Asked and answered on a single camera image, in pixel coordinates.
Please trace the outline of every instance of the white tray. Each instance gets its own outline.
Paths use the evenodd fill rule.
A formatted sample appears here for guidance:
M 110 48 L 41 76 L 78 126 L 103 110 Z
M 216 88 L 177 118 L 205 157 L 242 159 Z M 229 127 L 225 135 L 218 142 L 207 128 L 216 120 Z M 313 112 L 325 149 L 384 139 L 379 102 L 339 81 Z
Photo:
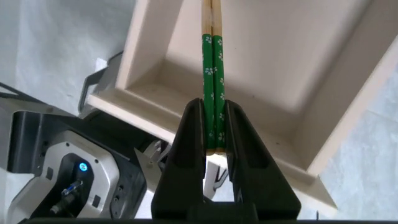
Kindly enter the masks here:
M 333 215 L 317 175 L 398 61 L 398 1 L 221 5 L 227 99 L 302 203 Z M 200 1 L 138 0 L 116 89 L 88 102 L 172 142 L 185 105 L 203 94 L 201 57 Z

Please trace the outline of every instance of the chopstick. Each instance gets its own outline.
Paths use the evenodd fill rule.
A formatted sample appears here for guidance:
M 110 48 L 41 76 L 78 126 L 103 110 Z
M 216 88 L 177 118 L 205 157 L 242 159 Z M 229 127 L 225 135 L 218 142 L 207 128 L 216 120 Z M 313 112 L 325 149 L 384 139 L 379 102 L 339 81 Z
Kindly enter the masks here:
M 221 0 L 211 0 L 213 11 L 213 71 L 215 93 L 216 153 L 225 152 L 225 90 L 223 61 L 223 23 L 221 19 Z
M 201 37 L 202 37 L 202 65 L 203 65 L 203 104 L 205 111 L 205 139 L 206 154 L 215 151 L 215 104 L 213 83 L 213 46 L 212 46 L 212 15 L 211 0 L 202 0 L 201 7 Z

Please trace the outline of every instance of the wooden tray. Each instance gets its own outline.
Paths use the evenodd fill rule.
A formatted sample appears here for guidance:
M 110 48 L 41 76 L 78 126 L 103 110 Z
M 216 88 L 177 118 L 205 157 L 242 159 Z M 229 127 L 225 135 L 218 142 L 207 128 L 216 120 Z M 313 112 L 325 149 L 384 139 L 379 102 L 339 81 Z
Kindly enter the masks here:
M 398 62 L 398 1 L 221 5 L 227 99 L 302 203 L 333 215 L 317 176 Z M 201 57 L 201 1 L 139 0 L 116 89 L 88 102 L 172 142 L 185 105 L 202 97 Z

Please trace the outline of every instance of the white flower print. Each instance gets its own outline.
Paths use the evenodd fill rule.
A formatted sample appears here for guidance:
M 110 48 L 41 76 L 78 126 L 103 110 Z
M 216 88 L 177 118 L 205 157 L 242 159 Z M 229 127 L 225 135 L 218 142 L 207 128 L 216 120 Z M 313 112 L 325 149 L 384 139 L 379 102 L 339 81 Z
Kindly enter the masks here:
M 211 74 L 213 74 L 213 69 L 212 68 L 205 68 L 205 73 L 207 75 L 211 75 Z
M 220 135 L 218 136 L 218 140 L 220 140 L 220 141 L 225 141 L 224 132 L 220 133 Z
M 206 40 L 209 44 L 211 44 L 211 37 L 206 37 Z

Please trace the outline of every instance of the blue led light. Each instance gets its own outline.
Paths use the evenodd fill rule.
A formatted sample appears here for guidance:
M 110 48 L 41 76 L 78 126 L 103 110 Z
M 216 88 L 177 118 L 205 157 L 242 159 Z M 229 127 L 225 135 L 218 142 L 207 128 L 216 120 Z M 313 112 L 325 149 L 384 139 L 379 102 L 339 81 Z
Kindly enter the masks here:
M 81 171 L 84 172 L 87 170 L 87 165 L 84 162 L 82 162 L 81 164 L 79 164 L 79 168 Z

